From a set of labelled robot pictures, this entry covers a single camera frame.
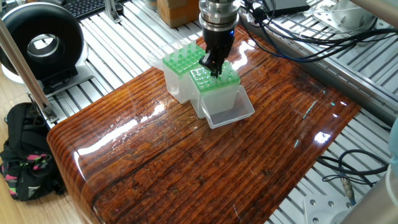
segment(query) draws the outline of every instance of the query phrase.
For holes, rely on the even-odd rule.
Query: green pipette tip rack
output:
[[[212,77],[210,71],[203,67],[192,70],[190,75],[200,93],[240,83],[238,73],[231,68],[229,62],[223,64],[223,73],[218,78]]]
[[[199,59],[206,54],[206,52],[196,45],[195,51],[191,51],[191,46],[186,46],[187,56],[184,57],[184,49],[171,53],[168,57],[163,58],[163,64],[178,76],[187,73],[189,70],[199,65]],[[178,60],[174,60],[174,55],[178,54]]]

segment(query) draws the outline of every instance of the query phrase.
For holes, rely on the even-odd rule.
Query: black cable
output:
[[[322,164],[322,165],[324,165],[324,166],[326,166],[326,167],[329,167],[329,168],[331,168],[331,169],[333,169],[333,168],[331,167],[331,164],[325,162],[324,160],[332,161],[332,162],[338,162],[338,159],[330,158],[330,157],[327,157],[327,156],[320,156],[320,157],[317,158],[317,162],[319,162],[320,164]],[[354,167],[348,165],[348,164],[345,163],[345,162],[341,162],[341,165],[344,166],[344,167],[349,168],[350,170],[352,170],[352,171],[354,171],[354,172],[359,172],[359,171],[356,170]],[[368,178],[366,178],[364,175],[361,175],[361,174],[353,174],[353,175],[360,176],[360,178],[362,178],[362,179],[364,180],[365,183],[367,183],[370,187],[373,187],[373,183],[372,183]]]
[[[398,34],[391,34],[391,35],[388,35],[388,36],[383,37],[383,38],[380,38],[380,39],[363,40],[363,41],[361,41],[361,43],[377,42],[377,41],[380,41],[380,40],[386,40],[386,39],[388,39],[388,38],[391,38],[391,37],[397,36],[397,35],[398,35]]]
[[[272,4],[273,4],[273,10],[274,10],[274,9],[275,9],[275,0],[272,0]],[[253,9],[253,6],[250,5],[250,2],[245,1],[245,5],[246,5],[245,9],[246,9],[247,11],[250,12],[250,10]],[[372,36],[380,35],[380,34],[388,34],[388,33],[391,33],[391,32],[396,32],[396,30],[394,30],[394,29],[381,29],[381,30],[372,30],[372,31],[369,31],[369,32],[363,32],[363,33],[360,33],[360,34],[357,34],[357,35],[353,35],[353,36],[351,36],[351,37],[347,37],[347,38],[344,38],[344,39],[321,40],[321,39],[315,39],[315,38],[313,38],[313,37],[308,37],[308,39],[303,39],[303,38],[297,37],[297,36],[294,35],[291,31],[289,31],[289,30],[287,30],[287,29],[285,29],[285,28],[283,28],[283,27],[281,27],[281,26],[279,26],[279,25],[277,25],[277,24],[274,23],[274,25],[277,26],[279,29],[285,31],[286,33],[289,33],[289,34],[291,35],[291,37],[276,32],[275,30],[273,30],[271,27],[268,26],[268,24],[270,24],[270,23],[272,22],[272,19],[273,19],[273,17],[271,17],[271,18],[269,19],[269,22],[268,22],[266,25],[264,25],[262,22],[260,22],[259,25],[260,25],[260,28],[262,29],[264,35],[267,37],[268,41],[269,41],[270,44],[273,46],[273,48],[276,49],[276,51],[278,52],[278,54],[275,54],[275,53],[273,53],[273,52],[270,52],[269,50],[266,50],[264,47],[261,47],[261,46],[254,40],[254,38],[250,35],[250,33],[249,33],[248,29],[246,28],[246,26],[244,26],[244,28],[246,29],[246,32],[248,32],[248,34],[249,34],[249,36],[252,38],[252,40],[256,43],[256,45],[257,45],[258,47],[260,47],[262,50],[264,50],[264,51],[266,51],[267,53],[272,54],[272,55],[274,55],[274,56],[276,56],[276,57],[287,58],[287,59],[293,60],[293,61],[295,61],[295,62],[300,62],[300,63],[316,62],[316,61],[322,60],[322,59],[324,59],[324,58],[330,57],[330,56],[332,56],[332,55],[334,55],[334,54],[337,54],[337,53],[339,53],[339,52],[341,52],[341,51],[343,51],[343,50],[346,50],[346,49],[348,49],[348,48],[350,48],[350,47],[353,47],[353,46],[355,46],[358,42],[362,42],[362,41],[364,41],[364,40],[366,40],[366,39],[368,39],[368,38],[370,38],[370,37],[372,37]],[[290,40],[294,40],[294,41],[299,41],[299,42],[305,42],[305,43],[308,43],[308,44],[329,45],[329,47],[326,48],[326,49],[323,49],[323,50],[321,50],[321,51],[319,51],[319,52],[317,52],[317,53],[315,53],[315,54],[313,54],[313,55],[309,55],[309,56],[307,56],[307,57],[293,58],[293,57],[290,57],[290,56],[286,55],[283,51],[281,51],[281,49],[278,48],[278,46],[276,46],[276,44],[275,44],[275,43],[272,41],[272,39],[269,37],[269,35],[268,35],[268,33],[267,33],[267,31],[265,30],[264,27],[267,27],[267,29],[268,29],[269,31],[271,31],[271,32],[273,32],[273,33],[275,33],[275,34],[277,34],[277,35],[283,37],[283,38],[286,38],[286,39],[290,39]],[[335,49],[335,48],[337,48],[337,47],[339,47],[339,48],[336,49],[336,50],[334,50],[334,51],[332,51],[332,52],[330,52],[330,53],[328,53],[328,54],[326,54],[326,55],[324,55],[324,56],[317,57],[317,56],[319,56],[320,54],[322,54],[322,53],[324,53],[324,52],[327,52],[327,51],[329,51],[329,50],[333,50],[333,49]]]
[[[344,169],[344,168],[340,168],[340,167],[331,165],[330,163],[326,162],[325,160],[330,160],[330,158],[329,158],[329,157],[326,157],[326,156],[320,156],[320,157],[317,158],[317,162],[319,162],[320,164],[322,164],[322,165],[324,165],[324,166],[326,166],[326,167],[329,167],[329,168],[331,168],[331,169],[333,169],[333,170],[335,170],[335,171],[342,172],[342,173],[344,173],[344,174],[351,174],[351,175],[375,175],[375,174],[380,174],[380,173],[382,173],[382,172],[387,171],[387,166],[383,166],[383,167],[380,167],[380,168],[374,169],[374,170],[367,170],[367,171],[357,171],[357,170],[354,170],[354,171],[352,171],[352,170],[348,170],[348,169]]]
[[[384,171],[387,171],[387,168],[388,168],[388,166],[389,166],[389,163],[388,163],[388,162],[384,161],[384,160],[381,159],[379,156],[377,156],[377,155],[375,155],[375,154],[373,154],[373,153],[371,153],[371,152],[364,151],[364,150],[360,150],[360,149],[347,150],[347,151],[345,151],[344,153],[342,153],[342,155],[340,155],[340,157],[339,157],[339,159],[338,159],[339,165],[343,162],[344,157],[347,156],[348,154],[351,154],[351,153],[361,153],[361,154],[365,154],[365,155],[367,155],[367,156],[370,156],[370,157],[372,157],[373,159],[379,161],[381,164],[383,164],[383,165],[384,165],[383,168],[385,169]]]
[[[376,26],[377,21],[379,20],[379,18],[375,18],[375,20],[373,21],[372,25],[369,27],[369,30],[373,30],[373,28]]]
[[[324,178],[322,178],[322,181],[324,181],[324,182],[330,182],[330,181],[332,181],[332,180],[340,179],[340,178],[341,178],[341,176],[340,176],[340,175],[337,175],[337,174],[335,174],[335,175],[328,175],[328,176],[325,176]],[[348,177],[348,176],[346,176],[346,177],[344,177],[344,178],[348,179],[349,181],[351,181],[351,182],[353,182],[353,183],[355,183],[355,184],[369,185],[370,187],[373,187],[373,185],[377,183],[377,182],[369,182],[369,183],[367,183],[366,181],[364,181],[364,180],[362,180],[362,179],[354,178],[354,177]]]

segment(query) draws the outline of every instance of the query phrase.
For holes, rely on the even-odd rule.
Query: wooden table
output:
[[[228,60],[256,110],[245,120],[211,130],[152,68],[51,130],[87,220],[264,223],[359,111],[240,26]]]

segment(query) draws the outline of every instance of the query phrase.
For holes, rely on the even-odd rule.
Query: metal pole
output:
[[[58,120],[57,115],[53,112],[50,102],[45,97],[42,89],[37,83],[32,70],[29,68],[27,62],[22,56],[18,49],[17,44],[11,37],[6,25],[0,19],[0,47],[7,55],[8,59],[14,66],[18,75],[24,81],[27,89],[30,91],[34,101],[37,103],[39,108],[44,112],[45,116],[49,119],[51,123]]]
[[[378,18],[398,28],[397,0],[350,0]]]
[[[116,11],[116,6],[114,5],[114,0],[104,0],[105,3],[105,14],[115,23],[121,22],[118,12]]]

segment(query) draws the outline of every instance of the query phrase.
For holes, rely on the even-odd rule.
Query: cable bundle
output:
[[[372,157],[373,159],[377,160],[378,162],[380,162],[383,166],[381,168],[375,169],[375,170],[369,170],[369,171],[358,171],[356,170],[354,167],[351,167],[350,165],[348,165],[347,163],[343,162],[343,158],[345,156],[347,156],[348,154],[352,154],[352,153],[361,153],[361,154],[365,154],[367,156]],[[336,162],[338,164],[337,166],[333,166],[330,163],[328,163],[327,161],[332,161],[332,162]],[[359,149],[352,149],[352,150],[347,150],[344,153],[342,153],[342,155],[339,157],[339,159],[334,159],[334,158],[330,158],[327,156],[320,156],[317,158],[317,162],[319,162],[320,164],[329,167],[337,172],[339,172],[339,175],[329,175],[324,177],[322,180],[325,182],[329,182],[331,180],[334,180],[336,178],[347,178],[350,181],[357,183],[357,184],[366,184],[369,185],[370,187],[373,187],[373,185],[375,184],[375,182],[370,182],[370,180],[368,178],[366,178],[365,176],[367,175],[374,175],[374,174],[380,174],[382,172],[387,171],[388,168],[388,163],[386,161],[384,161],[383,159],[381,159],[379,156],[374,155],[373,153],[370,153],[368,151],[364,151],[364,150],[359,150]],[[360,176],[361,179],[357,179],[354,177],[348,177],[346,176],[347,174],[350,175],[358,175]]]
[[[262,0],[260,2],[255,1],[255,0],[244,0],[245,6],[243,7],[243,9],[245,9],[246,12],[249,13],[254,18],[254,23],[258,24],[258,26],[254,26],[252,24],[251,25],[254,27],[261,28],[264,35],[266,36],[267,41],[271,44],[271,46],[273,48],[275,48],[277,53],[271,52],[271,51],[265,49],[263,46],[259,45],[256,42],[256,40],[254,40],[254,38],[252,37],[252,35],[250,34],[250,32],[248,31],[247,27],[244,25],[243,22],[242,22],[242,24],[243,24],[244,28],[246,29],[246,32],[249,34],[250,38],[252,38],[252,40],[256,43],[256,45],[260,49],[262,49],[263,51],[265,51],[273,56],[286,58],[289,60],[293,60],[294,62],[300,62],[300,63],[317,62],[324,58],[327,58],[327,57],[335,55],[339,52],[342,52],[346,49],[352,48],[360,42],[375,42],[375,41],[384,40],[384,39],[393,37],[395,35],[398,35],[398,29],[374,29],[374,26],[376,25],[377,20],[374,21],[374,23],[372,24],[372,26],[370,27],[369,30],[364,31],[360,34],[352,35],[351,37],[342,38],[342,39],[323,40],[323,39],[318,39],[318,38],[314,38],[314,37],[309,37],[306,35],[300,35],[300,34],[292,32],[291,30],[287,30],[287,29],[283,28],[280,25],[278,25],[272,21],[274,19],[274,15],[275,15],[274,9],[276,8],[276,1],[271,0],[271,2],[272,2],[273,12],[269,18],[267,16],[269,13],[265,10],[265,7],[254,8],[254,6],[253,6],[254,3],[262,3],[263,6],[266,6],[267,3],[265,0]],[[278,31],[274,30],[270,26],[271,24],[276,26],[278,29],[284,31],[285,33],[287,33],[289,35],[284,35]],[[269,36],[267,31],[272,32],[275,35],[277,35],[279,37],[283,37],[285,39],[294,40],[297,42],[304,42],[307,44],[313,44],[313,45],[318,45],[318,46],[326,46],[326,48],[315,53],[315,54],[312,54],[312,55],[309,55],[306,57],[299,57],[299,58],[291,57],[291,56],[287,55],[285,52],[283,52],[280,48],[278,48],[278,46],[276,46],[276,44],[271,39],[271,37]],[[375,36],[379,36],[379,35],[387,35],[387,36],[380,38],[380,39],[368,40],[371,37],[375,37]]]

